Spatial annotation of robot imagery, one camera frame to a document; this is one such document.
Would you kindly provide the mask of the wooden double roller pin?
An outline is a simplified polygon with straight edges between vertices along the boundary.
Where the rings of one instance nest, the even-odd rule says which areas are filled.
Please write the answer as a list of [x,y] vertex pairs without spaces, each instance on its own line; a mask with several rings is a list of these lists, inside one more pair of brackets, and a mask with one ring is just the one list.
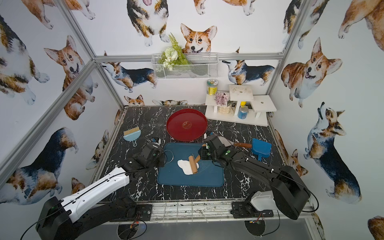
[[193,175],[198,173],[198,169],[199,169],[198,162],[202,161],[198,153],[202,145],[199,145],[199,144],[188,145],[187,155],[188,155],[188,161],[190,162],[190,165],[193,171]]

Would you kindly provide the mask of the round metal cutter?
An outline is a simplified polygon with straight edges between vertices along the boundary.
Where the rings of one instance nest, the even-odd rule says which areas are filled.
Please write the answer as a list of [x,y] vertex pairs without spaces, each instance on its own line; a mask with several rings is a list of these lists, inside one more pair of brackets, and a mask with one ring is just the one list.
[[165,165],[171,163],[174,160],[174,153],[170,150],[164,150],[166,161]]

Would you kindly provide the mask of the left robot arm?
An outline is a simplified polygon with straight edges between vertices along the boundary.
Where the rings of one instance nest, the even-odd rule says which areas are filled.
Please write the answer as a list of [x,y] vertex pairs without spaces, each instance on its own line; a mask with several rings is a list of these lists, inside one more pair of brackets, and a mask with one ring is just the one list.
[[165,165],[167,155],[157,144],[144,146],[140,153],[124,160],[109,174],[88,187],[59,200],[45,202],[36,231],[42,240],[75,240],[83,233],[111,220],[137,219],[137,204],[129,197],[100,205],[111,193],[127,186],[132,179]]

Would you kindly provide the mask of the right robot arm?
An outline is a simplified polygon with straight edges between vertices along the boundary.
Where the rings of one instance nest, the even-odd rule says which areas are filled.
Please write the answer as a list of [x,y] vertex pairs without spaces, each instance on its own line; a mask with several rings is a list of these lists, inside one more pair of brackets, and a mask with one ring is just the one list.
[[204,139],[202,153],[202,159],[244,173],[270,189],[256,192],[251,198],[251,205],[259,212],[279,210],[289,219],[297,220],[311,196],[311,192],[292,167],[264,164],[233,146],[225,146],[219,136],[210,135]]

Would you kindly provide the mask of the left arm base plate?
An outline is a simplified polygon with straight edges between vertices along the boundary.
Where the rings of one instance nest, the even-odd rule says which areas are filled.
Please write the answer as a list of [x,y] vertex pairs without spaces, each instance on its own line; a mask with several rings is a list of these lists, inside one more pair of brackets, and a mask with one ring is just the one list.
[[120,218],[121,222],[138,221],[144,220],[145,222],[150,221],[153,211],[153,205],[150,204],[139,204],[135,207],[130,207],[128,211]]

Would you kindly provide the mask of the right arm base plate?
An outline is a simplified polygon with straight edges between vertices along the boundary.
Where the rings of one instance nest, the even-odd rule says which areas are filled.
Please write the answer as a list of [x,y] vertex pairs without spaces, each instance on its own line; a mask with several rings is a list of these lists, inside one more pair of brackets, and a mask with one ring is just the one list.
[[230,213],[235,219],[246,218],[272,218],[274,213],[272,210],[257,211],[251,204],[244,202],[232,202]]

